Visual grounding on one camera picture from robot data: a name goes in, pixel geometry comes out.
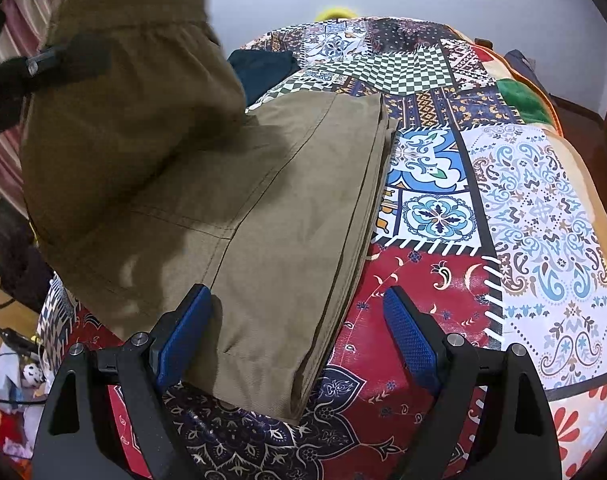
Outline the khaki cargo pants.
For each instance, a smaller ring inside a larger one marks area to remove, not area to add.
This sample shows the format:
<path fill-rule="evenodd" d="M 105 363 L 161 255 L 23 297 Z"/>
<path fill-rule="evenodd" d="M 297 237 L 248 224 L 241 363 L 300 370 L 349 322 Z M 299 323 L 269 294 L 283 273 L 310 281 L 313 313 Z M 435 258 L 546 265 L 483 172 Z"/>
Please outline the khaki cargo pants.
<path fill-rule="evenodd" d="M 57 0 L 48 46 L 90 32 L 107 72 L 28 107 L 44 258 L 119 336 L 206 285 L 215 311 L 186 380 L 298 422 L 372 236 L 393 131 L 381 96 L 299 90 L 247 110 L 205 0 Z"/>

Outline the patchwork patterned bedsheet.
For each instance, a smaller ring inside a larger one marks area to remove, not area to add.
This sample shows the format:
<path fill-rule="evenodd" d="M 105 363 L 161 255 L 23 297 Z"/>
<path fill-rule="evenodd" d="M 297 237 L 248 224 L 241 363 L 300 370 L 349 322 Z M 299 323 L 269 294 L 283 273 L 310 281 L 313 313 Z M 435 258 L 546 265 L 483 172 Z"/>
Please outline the patchwork patterned bedsheet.
<path fill-rule="evenodd" d="M 532 124 L 450 122 L 440 40 L 452 28 L 353 18 L 274 29 L 244 50 L 290 51 L 300 70 L 247 110 L 299 90 L 379 94 L 393 123 L 359 283 L 302 418 L 238 408 L 185 378 L 162 395 L 196 479 L 395 479 L 433 404 L 384 318 L 400 286 L 445 333 L 521 344 L 553 416 L 560 479 L 607 433 L 607 259 L 569 159 Z M 485 400 L 478 388 L 443 477 L 459 478 Z"/>

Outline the dark navy folded garment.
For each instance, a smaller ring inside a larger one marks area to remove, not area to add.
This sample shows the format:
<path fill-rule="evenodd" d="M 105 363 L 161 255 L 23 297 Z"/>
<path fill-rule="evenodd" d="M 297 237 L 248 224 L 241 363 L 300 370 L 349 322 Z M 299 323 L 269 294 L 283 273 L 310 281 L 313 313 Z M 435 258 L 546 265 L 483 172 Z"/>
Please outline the dark navy folded garment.
<path fill-rule="evenodd" d="M 241 81 L 246 106 L 253 105 L 267 91 L 300 70 L 295 55 L 290 51 L 235 50 L 228 62 Z"/>

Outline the yellow round pillow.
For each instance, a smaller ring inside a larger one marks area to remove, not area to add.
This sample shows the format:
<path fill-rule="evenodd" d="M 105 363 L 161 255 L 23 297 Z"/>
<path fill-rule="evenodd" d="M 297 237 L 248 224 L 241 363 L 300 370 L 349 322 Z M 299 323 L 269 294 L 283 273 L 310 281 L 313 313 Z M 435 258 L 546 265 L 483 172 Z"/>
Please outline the yellow round pillow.
<path fill-rule="evenodd" d="M 328 20 L 352 20 L 353 18 L 358 18 L 359 14 L 354 12 L 344 6 L 332 6 L 332 8 L 327 8 L 322 10 L 315 17 L 314 21 L 316 22 L 324 22 Z"/>

